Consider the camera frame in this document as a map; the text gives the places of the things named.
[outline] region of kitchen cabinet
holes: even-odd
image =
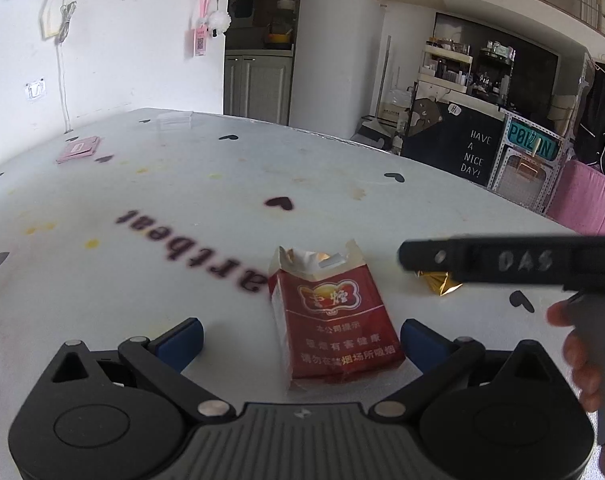
[[[240,115],[240,66],[242,56],[226,56],[224,59],[223,113]]]
[[[289,56],[226,56],[224,113],[287,125],[291,84]]]

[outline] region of blue gripper pad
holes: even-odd
[[[203,345],[202,323],[196,317],[189,317],[151,341],[147,349],[164,364],[181,372],[201,352]]]
[[[407,358],[424,374],[444,362],[458,345],[415,319],[401,327],[401,345]]]

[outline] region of pink cushion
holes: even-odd
[[[582,235],[605,235],[605,176],[577,160],[569,161],[547,216]]]

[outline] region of table surface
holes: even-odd
[[[419,162],[332,137],[259,121],[194,114],[166,129],[145,108],[36,147],[0,167],[0,479],[18,473],[9,425],[59,346],[82,339],[114,349],[129,336],[160,335],[196,316],[204,351],[185,375],[241,408],[248,400],[292,400],[263,287],[239,286],[247,269],[266,274],[282,245],[334,253],[354,238],[391,320],[415,317],[448,338],[473,336],[490,349],[540,341],[560,357],[566,330],[545,309],[569,294],[520,287],[534,305],[514,308],[516,286],[464,285],[439,298],[396,261],[408,238],[460,234],[567,234],[541,216]],[[56,164],[68,140],[100,136],[96,154]],[[220,139],[237,136],[237,139]],[[97,159],[113,155],[110,160]],[[404,182],[385,176],[400,173]],[[264,202],[287,196],[294,208]],[[197,245],[176,261],[116,219],[137,210]],[[186,265],[211,248],[213,265],[241,262],[227,278]],[[380,398],[390,393],[377,387]],[[371,402],[357,390],[351,400]]]

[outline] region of mop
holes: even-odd
[[[391,46],[391,36],[387,36],[387,50],[385,51],[385,64],[383,65],[383,76],[381,76],[381,86],[378,91],[378,102],[376,103],[375,118],[371,121],[365,121],[358,130],[358,135],[372,138],[372,134],[375,139],[378,139],[381,135],[385,137],[391,137],[391,134],[383,127],[378,121],[378,113],[381,108],[381,101],[383,100],[383,87],[385,86],[385,75],[387,74],[387,63],[389,61],[389,50]]]

